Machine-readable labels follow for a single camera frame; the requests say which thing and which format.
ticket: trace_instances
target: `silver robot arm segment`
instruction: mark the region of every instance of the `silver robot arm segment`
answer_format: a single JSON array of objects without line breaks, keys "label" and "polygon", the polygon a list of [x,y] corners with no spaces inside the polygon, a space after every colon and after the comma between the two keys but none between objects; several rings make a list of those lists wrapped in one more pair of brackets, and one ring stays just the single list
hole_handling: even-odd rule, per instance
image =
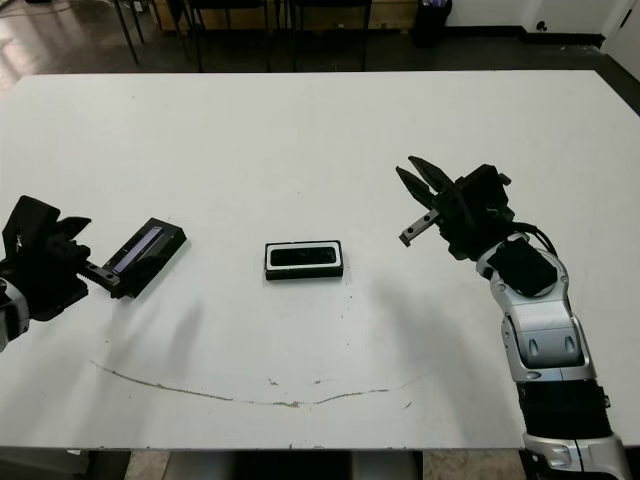
[{"label": "silver robot arm segment", "polygon": [[[525,235],[515,234],[514,237],[525,237]],[[478,260],[476,264],[478,272],[482,274],[490,268],[487,259],[495,253],[496,249],[497,247],[489,250]],[[576,434],[574,436],[582,436],[586,433],[583,430],[589,429],[587,425],[575,428],[571,425],[573,421],[570,421],[563,426],[567,434],[560,435],[561,438],[546,438],[525,433],[525,448],[534,455],[534,459],[545,462],[550,470],[574,473],[597,472],[611,475],[618,480],[631,479],[622,442],[617,435],[610,432],[604,412],[604,408],[609,406],[608,398],[599,387],[584,388],[587,385],[596,386],[596,371],[582,325],[571,311],[567,296],[569,287],[567,270],[555,255],[545,250],[538,250],[538,252],[555,267],[557,272],[556,283],[546,291],[540,292],[533,298],[520,295],[503,281],[497,271],[493,272],[490,280],[491,294],[504,314],[501,328],[502,341],[511,378],[518,385],[521,406],[523,403],[526,405],[530,385],[538,383],[551,387],[545,389],[550,397],[548,407],[551,410],[554,407],[562,409],[564,406],[556,403],[555,395],[563,389],[563,385],[569,385],[569,390],[575,386],[581,393],[590,394],[594,399],[594,402],[589,405],[596,410],[595,415],[598,417],[596,423],[600,425],[595,428],[595,432],[600,430],[602,433],[609,432],[609,434],[598,438],[565,438],[571,437],[572,431]],[[542,397],[539,397],[538,401],[544,403]],[[523,413],[527,418],[528,412],[523,410]],[[575,420],[589,424],[592,421],[592,414],[593,412],[585,408],[584,415],[579,415]],[[536,422],[535,414],[533,417],[530,421]],[[532,425],[532,428],[540,428],[542,432],[547,429],[545,425],[539,427]]]},{"label": "silver robot arm segment", "polygon": [[[609,399],[596,381],[586,336],[571,309],[569,275],[540,229],[514,221],[504,190],[511,180],[494,166],[481,165],[454,182],[421,158],[409,160],[422,179],[396,170],[428,212],[400,240],[408,247],[436,225],[449,253],[475,262],[489,280],[504,316],[502,340],[534,474],[631,480],[624,447],[607,418]],[[534,248],[529,235],[544,250]]]}]

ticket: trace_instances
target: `white table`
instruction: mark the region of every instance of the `white table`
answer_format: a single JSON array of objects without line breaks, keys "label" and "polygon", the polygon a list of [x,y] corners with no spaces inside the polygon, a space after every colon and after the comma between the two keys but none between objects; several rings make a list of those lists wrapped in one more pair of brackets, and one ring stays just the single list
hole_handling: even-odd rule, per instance
[{"label": "white table", "polygon": [[[394,172],[409,154],[513,179],[639,444],[640,119],[592,72],[442,72],[22,80],[0,223],[29,194],[94,220],[96,263],[150,216],[190,243],[137,300],[91,286],[8,346],[0,445],[521,446],[488,283],[435,231],[397,238],[423,212]],[[264,280],[266,242],[325,239],[344,278]]]}]

